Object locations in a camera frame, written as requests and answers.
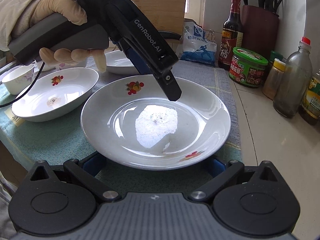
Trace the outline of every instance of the black cable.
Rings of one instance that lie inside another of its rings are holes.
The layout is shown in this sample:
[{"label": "black cable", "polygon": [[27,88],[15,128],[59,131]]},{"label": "black cable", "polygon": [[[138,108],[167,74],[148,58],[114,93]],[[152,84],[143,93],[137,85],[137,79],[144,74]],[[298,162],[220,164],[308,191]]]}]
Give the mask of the black cable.
[{"label": "black cable", "polygon": [[34,81],[32,82],[32,84],[28,87],[28,89],[27,89],[21,96],[19,96],[18,98],[10,101],[9,103],[0,105],[0,108],[9,106],[9,105],[13,104],[14,102],[17,102],[18,100],[20,100],[21,98],[23,98],[23,97],[30,91],[30,89],[33,87],[33,85],[35,84],[35,82],[36,82],[37,79],[39,78],[39,76],[40,76],[40,74],[41,74],[41,71],[43,70],[44,64],[45,64],[45,63],[43,62],[42,65],[41,65],[41,68],[39,69],[39,72],[38,72],[35,80],[34,80]]}]

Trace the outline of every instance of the wooden cutting board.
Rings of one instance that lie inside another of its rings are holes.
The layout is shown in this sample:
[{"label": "wooden cutting board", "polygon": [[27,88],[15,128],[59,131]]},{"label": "wooden cutting board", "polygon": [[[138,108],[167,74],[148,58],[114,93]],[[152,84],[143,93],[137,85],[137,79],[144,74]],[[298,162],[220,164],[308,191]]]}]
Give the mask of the wooden cutting board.
[{"label": "wooden cutting board", "polygon": [[186,0],[132,0],[158,31],[182,35]]}]

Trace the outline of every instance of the latex glove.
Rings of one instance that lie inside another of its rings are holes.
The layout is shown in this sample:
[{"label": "latex glove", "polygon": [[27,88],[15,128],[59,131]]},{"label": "latex glove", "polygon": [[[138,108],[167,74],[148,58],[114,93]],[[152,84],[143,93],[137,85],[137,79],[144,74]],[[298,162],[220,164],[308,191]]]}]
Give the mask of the latex glove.
[{"label": "latex glove", "polygon": [[[87,22],[87,14],[74,0],[41,0],[31,15],[30,26],[35,25],[54,12],[62,14],[76,25],[82,25]],[[42,48],[39,51],[39,55],[47,65],[58,65],[60,63],[77,65],[87,57],[93,56],[99,71],[105,72],[107,68],[103,49],[75,49],[73,51],[69,49],[58,49],[53,52],[48,48]]]}]

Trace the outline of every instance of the clear bottle with red cap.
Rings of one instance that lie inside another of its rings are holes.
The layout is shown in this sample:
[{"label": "clear bottle with red cap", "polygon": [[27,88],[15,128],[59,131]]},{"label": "clear bottle with red cap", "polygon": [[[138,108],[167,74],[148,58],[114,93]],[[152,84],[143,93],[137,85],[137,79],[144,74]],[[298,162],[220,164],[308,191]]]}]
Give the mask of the clear bottle with red cap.
[{"label": "clear bottle with red cap", "polygon": [[292,118],[297,113],[312,78],[310,51],[310,40],[303,37],[299,50],[287,59],[281,84],[273,99],[273,107],[285,117]]}]

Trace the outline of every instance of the red cap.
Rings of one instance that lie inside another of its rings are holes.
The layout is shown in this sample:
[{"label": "red cap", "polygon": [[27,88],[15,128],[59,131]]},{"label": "red cap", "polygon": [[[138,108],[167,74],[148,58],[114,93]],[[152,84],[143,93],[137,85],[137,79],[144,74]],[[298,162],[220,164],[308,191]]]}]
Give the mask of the red cap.
[{"label": "red cap", "polygon": [[311,41],[306,37],[302,37],[302,42],[304,42],[304,43],[306,43],[308,45],[310,45],[310,43],[311,43]]}]

